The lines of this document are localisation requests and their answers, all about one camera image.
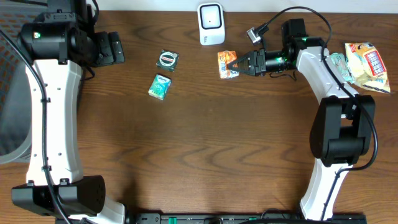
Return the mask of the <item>yellow wet wipes pack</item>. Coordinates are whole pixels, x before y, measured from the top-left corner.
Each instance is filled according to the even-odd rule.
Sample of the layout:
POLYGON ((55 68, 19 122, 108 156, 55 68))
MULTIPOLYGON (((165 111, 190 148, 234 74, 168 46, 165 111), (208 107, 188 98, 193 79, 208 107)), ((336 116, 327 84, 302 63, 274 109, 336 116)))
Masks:
POLYGON ((345 43, 346 63, 355 85, 389 94, 391 88, 386 66, 370 42, 345 43))

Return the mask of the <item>orange snack pack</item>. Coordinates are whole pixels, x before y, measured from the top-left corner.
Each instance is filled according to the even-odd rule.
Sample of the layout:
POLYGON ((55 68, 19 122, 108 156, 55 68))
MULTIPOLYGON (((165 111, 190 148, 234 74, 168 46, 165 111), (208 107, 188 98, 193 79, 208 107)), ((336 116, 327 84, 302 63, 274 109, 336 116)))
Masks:
POLYGON ((235 51, 225 50, 222 52, 218 52, 217 59, 221 79, 229 79, 239 76, 239 72, 235 72, 227 68, 227 65, 230 62, 237 59, 235 51))

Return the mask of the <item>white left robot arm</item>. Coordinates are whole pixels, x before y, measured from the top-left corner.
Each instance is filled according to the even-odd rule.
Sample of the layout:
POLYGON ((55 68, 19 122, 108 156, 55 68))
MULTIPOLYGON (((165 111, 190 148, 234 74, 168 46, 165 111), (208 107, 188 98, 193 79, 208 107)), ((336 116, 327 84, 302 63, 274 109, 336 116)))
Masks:
POLYGON ((125 61, 119 34, 95 31, 99 13, 96 1, 48 1, 13 44, 30 86, 32 143, 25 183, 12 189, 12 201, 58 222, 129 220, 126 206, 106 195, 103 177, 83 173, 78 150, 84 72, 125 61))

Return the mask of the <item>green wipes pack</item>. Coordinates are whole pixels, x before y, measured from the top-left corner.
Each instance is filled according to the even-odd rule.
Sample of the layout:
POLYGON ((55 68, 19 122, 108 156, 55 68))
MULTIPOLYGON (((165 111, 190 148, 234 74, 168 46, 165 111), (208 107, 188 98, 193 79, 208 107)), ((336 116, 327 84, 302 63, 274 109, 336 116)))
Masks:
POLYGON ((340 72, 341 76, 344 78, 344 80, 350 84, 353 84, 354 79, 349 72, 345 55, 340 53, 333 53, 330 55, 330 58, 335 67, 340 72))

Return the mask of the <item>teal Kleenex tissue pack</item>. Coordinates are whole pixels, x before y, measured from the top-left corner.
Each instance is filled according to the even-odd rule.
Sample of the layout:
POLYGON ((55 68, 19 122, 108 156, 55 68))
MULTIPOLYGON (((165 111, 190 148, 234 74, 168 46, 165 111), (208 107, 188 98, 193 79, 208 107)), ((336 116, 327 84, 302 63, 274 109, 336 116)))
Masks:
POLYGON ((159 100, 164 100, 172 80, 161 74, 157 74, 149 88, 148 94, 159 100))

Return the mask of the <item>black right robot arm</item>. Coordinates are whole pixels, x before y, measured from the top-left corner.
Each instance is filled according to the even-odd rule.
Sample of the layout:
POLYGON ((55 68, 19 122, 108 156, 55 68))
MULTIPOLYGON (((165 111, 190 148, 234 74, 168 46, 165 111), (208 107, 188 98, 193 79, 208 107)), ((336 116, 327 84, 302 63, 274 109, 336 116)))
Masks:
POLYGON ((281 29, 281 50, 254 50, 226 66, 252 76, 296 70, 305 77, 319 106, 309 137, 315 163, 300 209, 306 220, 327 222, 344 178, 369 150, 375 102, 338 76, 327 44, 307 34, 302 18, 287 20, 281 29))

